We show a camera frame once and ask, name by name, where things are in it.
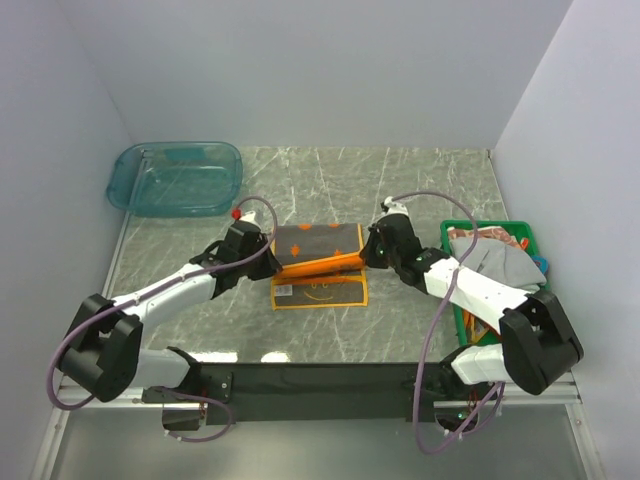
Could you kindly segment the orange and grey towel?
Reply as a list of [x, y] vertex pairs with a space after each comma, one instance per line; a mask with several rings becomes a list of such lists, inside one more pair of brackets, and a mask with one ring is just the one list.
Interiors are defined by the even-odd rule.
[[272, 251], [282, 265], [271, 281], [274, 310], [365, 307], [368, 284], [358, 223], [284, 225]]

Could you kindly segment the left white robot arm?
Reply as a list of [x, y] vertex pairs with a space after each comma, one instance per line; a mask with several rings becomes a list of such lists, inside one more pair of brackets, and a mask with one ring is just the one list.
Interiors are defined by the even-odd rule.
[[224, 239], [167, 278], [113, 299], [86, 298], [47, 373], [63, 373], [102, 402], [129, 387], [164, 387], [177, 401], [193, 400], [201, 389], [198, 361], [176, 348], [147, 350], [143, 338], [181, 311], [234, 288], [242, 277], [278, 273], [273, 240], [254, 222], [239, 220]]

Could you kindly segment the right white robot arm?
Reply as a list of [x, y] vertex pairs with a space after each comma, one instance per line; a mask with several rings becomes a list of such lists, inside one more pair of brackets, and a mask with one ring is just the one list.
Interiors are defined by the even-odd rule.
[[424, 248], [406, 214], [391, 213], [369, 227], [360, 253], [366, 266], [391, 268], [406, 285], [478, 317], [498, 344], [466, 346], [442, 361], [443, 393], [462, 399], [475, 384], [512, 382], [539, 395], [584, 358], [559, 299], [492, 280], [435, 248]]

